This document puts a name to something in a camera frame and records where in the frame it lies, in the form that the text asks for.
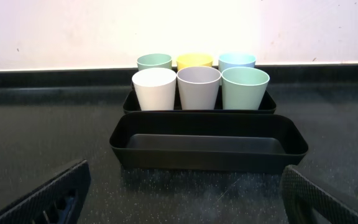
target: cup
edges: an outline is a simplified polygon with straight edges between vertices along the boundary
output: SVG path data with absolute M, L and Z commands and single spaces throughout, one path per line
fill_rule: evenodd
M 245 53 L 227 53 L 219 56 L 219 71 L 223 72 L 232 67 L 254 68 L 256 57 Z
M 180 102 L 183 110 L 213 110 L 222 77 L 218 69 L 197 66 L 177 74 Z
M 167 68 L 141 70 L 132 77 L 142 111 L 173 110 L 176 73 Z
M 177 58 L 178 71 L 192 66 L 212 67 L 212 56 L 209 54 L 184 54 Z
M 172 69 L 172 57 L 167 54 L 148 54 L 137 59 L 139 71 L 147 68 Z
M 256 68 L 233 67 L 222 73 L 224 110 L 257 110 L 270 77 Z

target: empty black tray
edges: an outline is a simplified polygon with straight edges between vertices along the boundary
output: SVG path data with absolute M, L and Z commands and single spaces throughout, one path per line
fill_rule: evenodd
M 141 111 L 139 101 L 136 97 L 135 90 L 132 90 L 124 102 L 124 113 L 130 113 L 134 111 Z M 258 110 L 224 110 L 222 101 L 222 87 L 219 87 L 218 96 L 216 97 L 216 104 L 214 110 L 182 110 L 180 103 L 179 89 L 177 88 L 175 93 L 175 104 L 173 111 L 169 112 L 187 112 L 187 113 L 258 113 L 258 114 L 274 114 L 276 110 L 276 103 L 273 98 L 266 91 Z
M 291 120 L 273 114 L 133 112 L 110 145 L 124 167 L 281 174 L 308 145 Z

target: white wall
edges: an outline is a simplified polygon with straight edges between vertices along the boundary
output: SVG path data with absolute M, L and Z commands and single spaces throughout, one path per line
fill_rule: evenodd
M 0 0 L 0 70 L 230 51 L 257 64 L 357 63 L 358 0 Z

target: speckled black surface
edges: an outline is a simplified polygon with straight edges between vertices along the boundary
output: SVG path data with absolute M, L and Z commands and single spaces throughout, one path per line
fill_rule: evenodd
M 73 159 L 92 183 L 78 223 L 287 223 L 279 175 L 124 170 L 108 139 L 129 86 L 0 88 L 0 195 Z M 310 151 L 300 167 L 358 198 L 358 84 L 271 84 Z

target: light green cup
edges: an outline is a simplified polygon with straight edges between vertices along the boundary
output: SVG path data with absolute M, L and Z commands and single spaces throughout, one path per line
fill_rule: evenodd
M 224 110 L 257 110 L 270 77 L 256 68 L 233 67 L 222 72 Z
M 148 54 L 137 59 L 139 71 L 147 68 L 172 69 L 172 57 L 167 54 Z

